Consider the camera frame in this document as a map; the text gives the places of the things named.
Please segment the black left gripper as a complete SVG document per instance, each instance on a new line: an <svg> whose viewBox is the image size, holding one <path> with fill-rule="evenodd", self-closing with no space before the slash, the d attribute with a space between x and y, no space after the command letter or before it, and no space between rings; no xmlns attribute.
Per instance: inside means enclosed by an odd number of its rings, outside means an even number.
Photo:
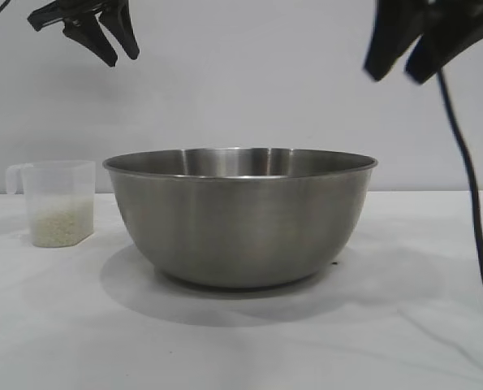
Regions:
<svg viewBox="0 0 483 390"><path fill-rule="evenodd" d="M118 55L104 35L97 19L80 17L83 14L95 15L99 12L99 22L121 45L128 58L137 59L140 48L132 27L129 1L52 1L34 10L27 21L36 31L40 31L46 26L65 20L63 34L67 38L93 52L109 67L114 67Z"/></svg>

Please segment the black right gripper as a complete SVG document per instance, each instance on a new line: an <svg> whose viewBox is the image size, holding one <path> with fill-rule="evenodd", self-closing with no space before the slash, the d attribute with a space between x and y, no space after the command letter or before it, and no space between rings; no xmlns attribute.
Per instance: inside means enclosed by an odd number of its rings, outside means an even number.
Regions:
<svg viewBox="0 0 483 390"><path fill-rule="evenodd" d="M452 59L483 39L483 1L378 0L364 69L382 80L409 46L405 72L424 84Z"/></svg>

